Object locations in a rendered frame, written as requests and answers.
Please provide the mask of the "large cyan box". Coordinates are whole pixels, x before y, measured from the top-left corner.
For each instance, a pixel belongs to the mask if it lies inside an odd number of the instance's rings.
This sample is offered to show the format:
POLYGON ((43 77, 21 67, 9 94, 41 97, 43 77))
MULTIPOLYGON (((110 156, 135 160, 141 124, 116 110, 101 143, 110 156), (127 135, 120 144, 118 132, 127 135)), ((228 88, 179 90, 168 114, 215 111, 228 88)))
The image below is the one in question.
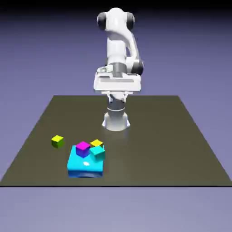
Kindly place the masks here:
POLYGON ((90 155, 82 158, 76 154, 73 145, 67 163, 68 176, 70 178, 100 178, 103 176, 104 161, 96 162, 90 155))

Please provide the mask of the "small yellow-green cube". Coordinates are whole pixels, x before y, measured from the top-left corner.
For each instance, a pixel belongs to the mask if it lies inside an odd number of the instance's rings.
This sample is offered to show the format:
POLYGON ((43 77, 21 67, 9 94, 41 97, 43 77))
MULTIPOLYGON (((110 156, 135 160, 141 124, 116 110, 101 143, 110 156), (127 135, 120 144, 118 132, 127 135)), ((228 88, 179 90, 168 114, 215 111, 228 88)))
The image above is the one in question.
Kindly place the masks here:
POLYGON ((64 138, 62 136, 56 135, 51 139, 51 144, 54 148, 60 148, 64 144, 64 138))

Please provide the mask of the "small magenta cube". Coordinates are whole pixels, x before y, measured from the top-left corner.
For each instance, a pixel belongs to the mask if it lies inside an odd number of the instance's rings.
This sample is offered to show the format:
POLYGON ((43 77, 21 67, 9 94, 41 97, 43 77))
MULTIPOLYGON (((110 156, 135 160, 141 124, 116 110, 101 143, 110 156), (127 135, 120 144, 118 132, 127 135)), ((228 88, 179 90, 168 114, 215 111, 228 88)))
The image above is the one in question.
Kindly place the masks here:
POLYGON ((91 145, 85 141, 82 141, 76 145, 76 155, 85 158, 89 155, 89 149, 91 145))

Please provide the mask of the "small orange cube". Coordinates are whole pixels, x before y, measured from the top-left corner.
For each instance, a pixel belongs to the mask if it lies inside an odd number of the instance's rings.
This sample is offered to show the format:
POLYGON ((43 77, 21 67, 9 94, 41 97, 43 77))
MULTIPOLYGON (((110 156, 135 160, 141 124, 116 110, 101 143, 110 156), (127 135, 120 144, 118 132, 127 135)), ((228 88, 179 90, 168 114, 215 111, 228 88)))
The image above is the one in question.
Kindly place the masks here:
POLYGON ((98 139, 90 142, 90 145, 91 145, 91 147, 97 147, 97 146, 100 146, 102 148, 104 147, 104 143, 98 139))

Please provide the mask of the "small teal cube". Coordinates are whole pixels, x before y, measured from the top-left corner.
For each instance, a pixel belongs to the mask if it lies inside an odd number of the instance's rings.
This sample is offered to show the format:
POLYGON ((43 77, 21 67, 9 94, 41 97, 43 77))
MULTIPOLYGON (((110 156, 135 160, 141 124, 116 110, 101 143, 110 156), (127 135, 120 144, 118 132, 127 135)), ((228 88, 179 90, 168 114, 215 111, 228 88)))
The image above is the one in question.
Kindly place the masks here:
POLYGON ((105 159, 105 149, 101 146, 92 147, 90 150, 90 155, 96 162, 103 161, 105 159))

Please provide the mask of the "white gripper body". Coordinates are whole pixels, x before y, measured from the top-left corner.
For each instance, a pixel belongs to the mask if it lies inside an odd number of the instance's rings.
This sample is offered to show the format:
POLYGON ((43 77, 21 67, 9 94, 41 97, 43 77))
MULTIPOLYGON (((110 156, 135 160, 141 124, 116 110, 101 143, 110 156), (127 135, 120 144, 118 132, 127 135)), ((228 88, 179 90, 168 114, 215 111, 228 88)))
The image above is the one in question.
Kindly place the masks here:
POLYGON ((113 77, 111 72, 96 72, 93 88, 96 92, 139 92, 141 76, 122 73, 122 77, 113 77))

